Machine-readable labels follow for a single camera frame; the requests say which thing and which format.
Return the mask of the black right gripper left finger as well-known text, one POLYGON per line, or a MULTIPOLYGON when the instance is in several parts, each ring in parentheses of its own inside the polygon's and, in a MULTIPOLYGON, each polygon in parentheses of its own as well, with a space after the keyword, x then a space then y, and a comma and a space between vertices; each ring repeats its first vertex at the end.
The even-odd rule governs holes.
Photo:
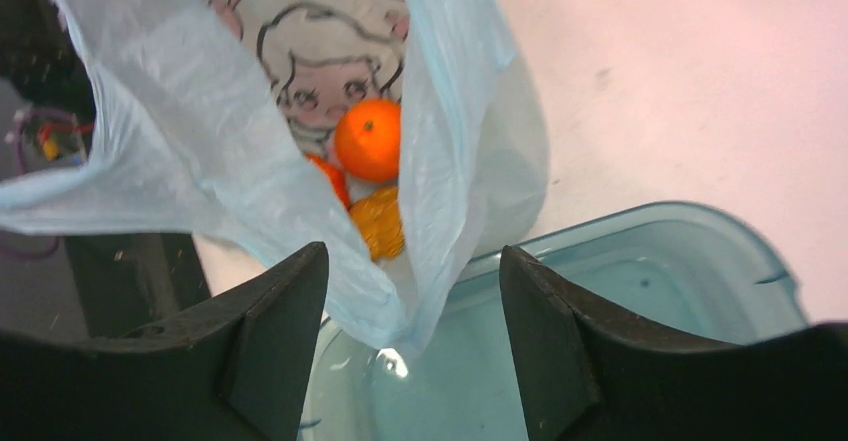
POLYGON ((1 336, 5 440, 294 440, 328 288, 312 242, 119 338, 1 336))

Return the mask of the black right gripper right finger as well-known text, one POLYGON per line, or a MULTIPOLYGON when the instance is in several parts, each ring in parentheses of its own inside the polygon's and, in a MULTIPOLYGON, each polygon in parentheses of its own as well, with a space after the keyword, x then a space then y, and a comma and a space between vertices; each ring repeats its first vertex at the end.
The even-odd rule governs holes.
POLYGON ((735 345, 652 321, 526 251, 499 285, 532 440, 843 440, 847 327, 735 345))

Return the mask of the yellow-orange bumpy food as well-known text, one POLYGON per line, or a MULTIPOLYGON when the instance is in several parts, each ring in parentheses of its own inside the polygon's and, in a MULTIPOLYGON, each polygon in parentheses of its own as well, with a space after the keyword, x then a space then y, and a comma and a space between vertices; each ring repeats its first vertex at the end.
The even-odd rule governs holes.
POLYGON ((398 193, 397 186, 378 188, 349 210, 373 261, 393 259, 405 249, 398 193))

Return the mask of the light blue plastic grocery bag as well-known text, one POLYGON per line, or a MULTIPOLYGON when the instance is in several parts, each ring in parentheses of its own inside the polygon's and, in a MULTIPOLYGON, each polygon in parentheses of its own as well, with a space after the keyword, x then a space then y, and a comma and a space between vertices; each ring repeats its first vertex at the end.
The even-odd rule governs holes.
POLYGON ((191 232, 265 265, 321 241, 329 317, 413 353, 469 260, 544 203, 545 124, 497 0, 48 3, 92 89, 92 147, 79 167, 4 181, 5 229, 191 232), (370 258, 304 158, 369 96, 402 108, 396 261, 370 258))

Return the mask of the orange mandarin fruit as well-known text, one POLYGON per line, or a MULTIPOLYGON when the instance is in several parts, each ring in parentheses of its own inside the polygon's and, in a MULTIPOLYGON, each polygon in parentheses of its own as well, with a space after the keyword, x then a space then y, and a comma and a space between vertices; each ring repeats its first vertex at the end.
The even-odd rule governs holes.
POLYGON ((351 107, 334 133, 336 155, 353 176, 384 183, 400 169, 401 106, 387 99, 366 99, 351 107))

